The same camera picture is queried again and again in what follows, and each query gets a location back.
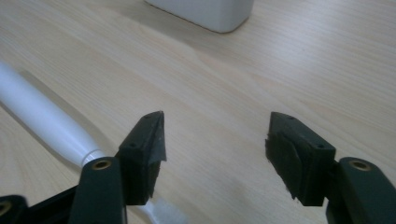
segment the white box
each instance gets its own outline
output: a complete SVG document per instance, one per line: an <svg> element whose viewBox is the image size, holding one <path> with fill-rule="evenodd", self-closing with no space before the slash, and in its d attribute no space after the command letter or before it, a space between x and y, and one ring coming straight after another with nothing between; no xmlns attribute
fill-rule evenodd
<svg viewBox="0 0 396 224"><path fill-rule="evenodd" d="M149 4L203 26L227 33L250 15L253 0L145 0Z"/></svg>

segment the black plastic bracket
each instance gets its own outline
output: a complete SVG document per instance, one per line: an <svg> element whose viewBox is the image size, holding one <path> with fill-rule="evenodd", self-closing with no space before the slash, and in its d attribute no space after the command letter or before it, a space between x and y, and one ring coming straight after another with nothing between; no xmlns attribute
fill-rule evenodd
<svg viewBox="0 0 396 224"><path fill-rule="evenodd" d="M28 206L24 197L0 197L0 223L126 223L125 205L146 204L166 161L162 111L137 122L114 158L87 163L77 186Z"/></svg>
<svg viewBox="0 0 396 224"><path fill-rule="evenodd" d="M304 206L329 199L329 223L396 223L396 189L379 168L357 158L336 162L335 148L296 118L271 114L265 151L293 199Z"/></svg>

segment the light wood tabletop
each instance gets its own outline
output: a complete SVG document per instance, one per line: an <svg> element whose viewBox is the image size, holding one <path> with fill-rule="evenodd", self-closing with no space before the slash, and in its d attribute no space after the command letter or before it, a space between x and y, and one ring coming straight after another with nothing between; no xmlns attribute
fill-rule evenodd
<svg viewBox="0 0 396 224"><path fill-rule="evenodd" d="M190 223L327 223L327 203L294 201L265 158L272 111L396 185L395 1L256 0L224 35L143 0L0 1L0 60L56 94L109 155L162 110L154 194ZM0 195L33 205L79 172L0 107ZM149 223L134 207L128 218Z"/></svg>

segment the white tube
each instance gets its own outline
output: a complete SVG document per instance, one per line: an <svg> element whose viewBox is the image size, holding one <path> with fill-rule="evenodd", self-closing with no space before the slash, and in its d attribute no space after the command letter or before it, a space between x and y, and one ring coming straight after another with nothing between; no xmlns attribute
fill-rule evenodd
<svg viewBox="0 0 396 224"><path fill-rule="evenodd" d="M75 165L82 167L105 156L70 116L1 62L0 101L47 145Z"/></svg>

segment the wooden table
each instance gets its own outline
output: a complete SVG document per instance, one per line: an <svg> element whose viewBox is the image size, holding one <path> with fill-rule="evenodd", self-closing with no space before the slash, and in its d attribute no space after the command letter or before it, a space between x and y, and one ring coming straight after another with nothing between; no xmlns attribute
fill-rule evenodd
<svg viewBox="0 0 396 224"><path fill-rule="evenodd" d="M85 118L110 155L163 110L168 162L155 195L190 223L327 223L325 206L294 201L265 158L271 111L396 184L394 1L256 0L226 35L142 0L1 1L0 60ZM0 108L0 195L39 203L79 172ZM135 208L128 216L148 223Z"/></svg>

